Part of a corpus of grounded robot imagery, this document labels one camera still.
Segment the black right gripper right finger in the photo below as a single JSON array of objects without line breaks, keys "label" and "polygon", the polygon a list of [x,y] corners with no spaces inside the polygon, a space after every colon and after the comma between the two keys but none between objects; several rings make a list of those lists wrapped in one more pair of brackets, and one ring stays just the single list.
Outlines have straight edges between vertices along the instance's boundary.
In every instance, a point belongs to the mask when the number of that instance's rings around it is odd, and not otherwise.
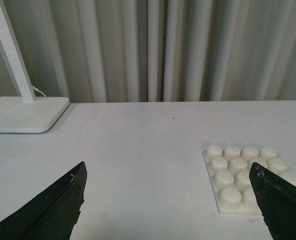
[{"label": "black right gripper right finger", "polygon": [[272,238],[296,240],[296,186],[257,162],[249,178]]}]

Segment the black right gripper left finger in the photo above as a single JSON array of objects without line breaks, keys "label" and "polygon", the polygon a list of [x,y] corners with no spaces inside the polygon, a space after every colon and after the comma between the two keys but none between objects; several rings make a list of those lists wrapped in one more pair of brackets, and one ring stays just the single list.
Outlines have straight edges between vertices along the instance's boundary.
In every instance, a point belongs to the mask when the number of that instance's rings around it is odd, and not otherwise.
[{"label": "black right gripper left finger", "polygon": [[80,162],[0,222],[0,240],[68,240],[78,221],[87,180]]}]

